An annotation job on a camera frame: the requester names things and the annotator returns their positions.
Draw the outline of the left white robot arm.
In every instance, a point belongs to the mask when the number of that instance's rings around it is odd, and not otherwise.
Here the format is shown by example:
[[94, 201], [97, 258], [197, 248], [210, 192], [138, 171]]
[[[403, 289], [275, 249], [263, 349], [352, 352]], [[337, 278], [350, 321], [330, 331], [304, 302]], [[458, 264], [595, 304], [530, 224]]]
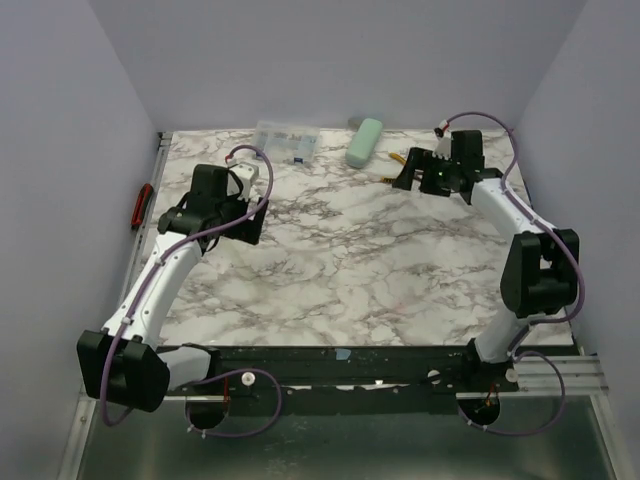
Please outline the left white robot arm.
[[77, 354], [86, 393], [97, 400], [155, 411], [171, 390], [205, 378], [214, 357], [187, 345], [164, 353], [162, 326], [183, 282], [220, 238], [259, 242], [268, 201], [249, 207], [259, 169], [199, 164], [190, 190], [160, 216], [155, 243], [138, 279], [99, 331], [84, 331]]

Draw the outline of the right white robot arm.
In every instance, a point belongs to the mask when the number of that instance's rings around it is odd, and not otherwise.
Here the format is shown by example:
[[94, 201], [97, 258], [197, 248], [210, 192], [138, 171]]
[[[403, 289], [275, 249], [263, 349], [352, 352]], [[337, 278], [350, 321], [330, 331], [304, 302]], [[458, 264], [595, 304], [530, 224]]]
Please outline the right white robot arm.
[[485, 364], [502, 363], [537, 325], [571, 320], [570, 305], [581, 304], [579, 236], [542, 219], [511, 187], [506, 173], [485, 164], [478, 130], [440, 134], [436, 149], [413, 147], [396, 189], [417, 185], [424, 194], [459, 195], [478, 210], [509, 244], [500, 279], [501, 313], [472, 342]]

